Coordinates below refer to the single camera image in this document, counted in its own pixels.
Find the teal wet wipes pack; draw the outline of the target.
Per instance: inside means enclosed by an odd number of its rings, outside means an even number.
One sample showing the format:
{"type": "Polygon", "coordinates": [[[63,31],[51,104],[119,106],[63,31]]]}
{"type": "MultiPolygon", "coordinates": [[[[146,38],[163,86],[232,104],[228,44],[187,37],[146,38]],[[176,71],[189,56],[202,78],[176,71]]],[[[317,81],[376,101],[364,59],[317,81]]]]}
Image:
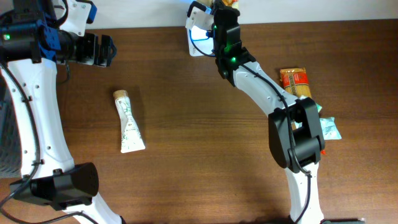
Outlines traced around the teal wet wipes pack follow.
{"type": "Polygon", "coordinates": [[[320,118],[320,124],[322,128],[324,140],[340,140],[342,139],[339,130],[335,124],[335,118],[320,118]]]}

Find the small teal tissue pack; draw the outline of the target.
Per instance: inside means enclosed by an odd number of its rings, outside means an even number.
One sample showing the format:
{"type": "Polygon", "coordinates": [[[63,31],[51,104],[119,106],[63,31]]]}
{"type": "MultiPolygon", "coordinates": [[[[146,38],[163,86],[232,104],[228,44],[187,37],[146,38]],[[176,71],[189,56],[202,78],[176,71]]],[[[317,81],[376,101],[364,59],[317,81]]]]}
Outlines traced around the small teal tissue pack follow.
{"type": "Polygon", "coordinates": [[[316,106],[317,106],[317,111],[318,111],[318,113],[320,113],[320,112],[321,112],[321,110],[322,110],[322,106],[321,106],[321,105],[319,105],[319,104],[316,104],[316,106]]]}

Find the grey plastic mesh basket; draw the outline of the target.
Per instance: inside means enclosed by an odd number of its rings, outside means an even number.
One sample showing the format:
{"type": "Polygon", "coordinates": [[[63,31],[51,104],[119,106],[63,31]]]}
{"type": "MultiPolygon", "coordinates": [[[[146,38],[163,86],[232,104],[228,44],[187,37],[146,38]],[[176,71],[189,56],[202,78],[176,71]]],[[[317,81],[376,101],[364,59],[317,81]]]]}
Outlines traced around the grey plastic mesh basket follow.
{"type": "Polygon", "coordinates": [[[21,175],[21,140],[10,91],[1,80],[1,178],[21,175]]]}

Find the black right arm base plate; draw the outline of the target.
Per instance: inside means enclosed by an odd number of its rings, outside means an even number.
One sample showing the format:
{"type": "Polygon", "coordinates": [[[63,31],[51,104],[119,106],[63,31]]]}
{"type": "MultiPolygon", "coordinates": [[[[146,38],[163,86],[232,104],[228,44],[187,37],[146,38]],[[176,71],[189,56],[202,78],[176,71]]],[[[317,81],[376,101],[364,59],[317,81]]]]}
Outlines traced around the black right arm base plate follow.
{"type": "Polygon", "coordinates": [[[358,219],[323,220],[321,224],[366,224],[366,221],[358,219]]]}

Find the orange spaghetti package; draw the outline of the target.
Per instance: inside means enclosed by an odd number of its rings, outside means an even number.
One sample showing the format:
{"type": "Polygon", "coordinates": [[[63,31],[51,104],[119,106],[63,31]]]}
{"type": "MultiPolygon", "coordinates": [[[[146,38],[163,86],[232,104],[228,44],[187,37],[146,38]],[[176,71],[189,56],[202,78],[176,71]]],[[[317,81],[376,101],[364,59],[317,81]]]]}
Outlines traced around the orange spaghetti package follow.
{"type": "Polygon", "coordinates": [[[294,102],[313,98],[305,67],[280,69],[280,82],[284,91],[295,97],[294,102]]]}

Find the white barcode scanner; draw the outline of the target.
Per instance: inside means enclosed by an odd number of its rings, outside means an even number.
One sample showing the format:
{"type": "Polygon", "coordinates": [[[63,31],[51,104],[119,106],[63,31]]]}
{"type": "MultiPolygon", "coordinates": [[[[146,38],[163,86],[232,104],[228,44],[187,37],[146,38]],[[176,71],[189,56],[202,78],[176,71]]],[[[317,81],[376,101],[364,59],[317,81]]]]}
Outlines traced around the white barcode scanner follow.
{"type": "Polygon", "coordinates": [[[193,26],[192,29],[187,29],[188,50],[192,57],[203,56],[192,43],[194,43],[199,50],[207,55],[212,55],[213,52],[213,38],[207,36],[207,31],[193,26]]]}

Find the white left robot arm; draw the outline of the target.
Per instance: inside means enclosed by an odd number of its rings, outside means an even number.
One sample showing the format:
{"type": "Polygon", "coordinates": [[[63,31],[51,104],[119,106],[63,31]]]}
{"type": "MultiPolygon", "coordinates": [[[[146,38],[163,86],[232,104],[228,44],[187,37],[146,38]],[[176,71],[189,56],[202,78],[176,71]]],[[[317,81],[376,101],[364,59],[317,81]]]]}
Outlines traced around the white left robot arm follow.
{"type": "Polygon", "coordinates": [[[75,164],[57,103],[57,65],[108,67],[111,37],[86,33],[91,1],[14,1],[1,16],[1,76],[10,90],[20,137],[21,179],[9,198],[62,211],[80,223],[122,223],[99,193],[94,164],[75,164]]]}

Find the cream yellow food pouch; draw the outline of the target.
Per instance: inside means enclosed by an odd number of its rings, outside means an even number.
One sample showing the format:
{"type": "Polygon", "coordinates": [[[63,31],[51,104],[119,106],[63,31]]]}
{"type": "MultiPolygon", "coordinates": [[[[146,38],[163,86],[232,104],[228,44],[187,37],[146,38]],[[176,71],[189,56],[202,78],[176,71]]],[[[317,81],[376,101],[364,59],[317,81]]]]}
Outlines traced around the cream yellow food pouch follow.
{"type": "MultiPolygon", "coordinates": [[[[199,3],[205,5],[206,7],[212,7],[215,0],[197,0],[199,3]]],[[[235,9],[239,9],[238,0],[222,0],[223,4],[235,9]]]]}

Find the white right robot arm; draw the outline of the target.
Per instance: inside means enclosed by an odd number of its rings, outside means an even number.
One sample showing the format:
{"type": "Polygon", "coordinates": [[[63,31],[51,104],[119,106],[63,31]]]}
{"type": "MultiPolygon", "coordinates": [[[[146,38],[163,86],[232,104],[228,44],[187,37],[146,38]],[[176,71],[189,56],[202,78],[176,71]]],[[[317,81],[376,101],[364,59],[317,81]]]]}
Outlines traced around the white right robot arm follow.
{"type": "Polygon", "coordinates": [[[220,75],[247,94],[268,119],[269,149],[287,176],[291,223],[321,223],[317,174],[325,147],[317,105],[287,93],[243,47],[240,12],[215,1],[211,7],[216,65],[220,75]]]}

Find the white tube with cork cap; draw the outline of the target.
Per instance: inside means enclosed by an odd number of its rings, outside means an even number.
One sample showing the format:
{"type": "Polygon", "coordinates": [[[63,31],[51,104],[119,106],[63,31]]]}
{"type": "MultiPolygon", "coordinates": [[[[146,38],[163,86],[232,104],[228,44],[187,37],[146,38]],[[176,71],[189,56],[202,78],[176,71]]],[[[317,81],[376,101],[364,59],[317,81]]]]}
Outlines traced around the white tube with cork cap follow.
{"type": "Polygon", "coordinates": [[[128,153],[146,148],[141,132],[133,117],[131,101],[126,90],[113,93],[116,109],[121,121],[121,152],[128,153]]]}

